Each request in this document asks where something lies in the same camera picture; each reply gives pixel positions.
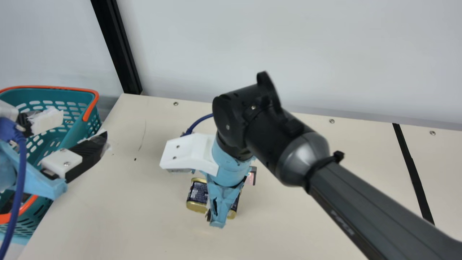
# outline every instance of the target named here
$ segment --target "white wall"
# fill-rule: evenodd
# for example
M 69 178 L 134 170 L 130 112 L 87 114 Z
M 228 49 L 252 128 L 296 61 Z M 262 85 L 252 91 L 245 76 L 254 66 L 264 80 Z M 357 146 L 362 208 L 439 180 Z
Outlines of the white wall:
M 31 84 L 122 93 L 90 0 L 0 1 L 0 88 Z
M 298 111 L 462 123 L 460 0 L 118 3 L 149 95 L 211 101 L 267 70 Z

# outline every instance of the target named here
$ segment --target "white table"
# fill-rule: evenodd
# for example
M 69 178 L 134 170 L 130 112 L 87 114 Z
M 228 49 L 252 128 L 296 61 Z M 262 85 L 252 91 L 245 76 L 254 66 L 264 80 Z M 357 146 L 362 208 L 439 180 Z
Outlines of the white table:
M 401 129 L 435 226 L 462 241 L 462 132 L 410 125 Z
M 302 188 L 259 162 L 224 229 L 187 210 L 194 176 L 158 165 L 165 142 L 210 112 L 209 103 L 123 94 L 103 124 L 112 151 L 53 203 L 19 259 L 365 259 Z M 296 116 L 346 153 L 344 166 L 420 215 L 391 124 Z M 216 128 L 209 119 L 195 131 Z

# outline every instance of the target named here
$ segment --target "teal basket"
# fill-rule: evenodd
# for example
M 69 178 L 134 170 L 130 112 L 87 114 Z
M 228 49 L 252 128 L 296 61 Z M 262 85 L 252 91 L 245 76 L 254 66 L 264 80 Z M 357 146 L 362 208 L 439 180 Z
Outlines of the teal basket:
M 61 148 L 71 148 L 83 138 L 88 138 L 99 130 L 101 119 L 96 108 L 98 92 L 90 89 L 18 86 L 0 90 L 0 100 L 19 109 L 20 112 L 45 110 L 50 107 L 63 110 L 63 124 L 40 135 L 27 139 L 27 161 L 41 169 L 43 157 Z M 0 193 L 0 207 L 14 194 L 12 191 Z M 18 218 L 13 242 L 26 244 L 53 201 L 48 198 L 30 196 L 27 206 Z M 0 240 L 3 240 L 8 224 L 0 225 Z

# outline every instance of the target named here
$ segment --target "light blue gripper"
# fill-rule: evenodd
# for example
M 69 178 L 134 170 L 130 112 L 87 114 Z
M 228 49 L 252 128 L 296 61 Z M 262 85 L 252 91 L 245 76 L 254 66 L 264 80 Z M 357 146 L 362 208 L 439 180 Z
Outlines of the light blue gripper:
M 223 151 L 216 139 L 212 146 L 212 156 L 219 169 L 217 176 L 205 174 L 211 210 L 210 225 L 223 228 L 228 212 L 244 185 L 244 177 L 249 174 L 250 164 L 255 157 L 252 156 L 245 161 L 237 160 Z

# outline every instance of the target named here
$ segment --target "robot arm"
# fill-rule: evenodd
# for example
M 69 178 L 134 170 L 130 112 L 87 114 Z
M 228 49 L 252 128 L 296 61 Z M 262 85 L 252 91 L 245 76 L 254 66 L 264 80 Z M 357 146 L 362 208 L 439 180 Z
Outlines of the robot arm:
M 369 259 L 462 255 L 462 243 L 339 165 L 341 153 L 329 157 L 327 141 L 281 108 L 266 72 L 257 84 L 216 97 L 213 115 L 224 152 L 254 155 L 282 184 L 303 187 Z

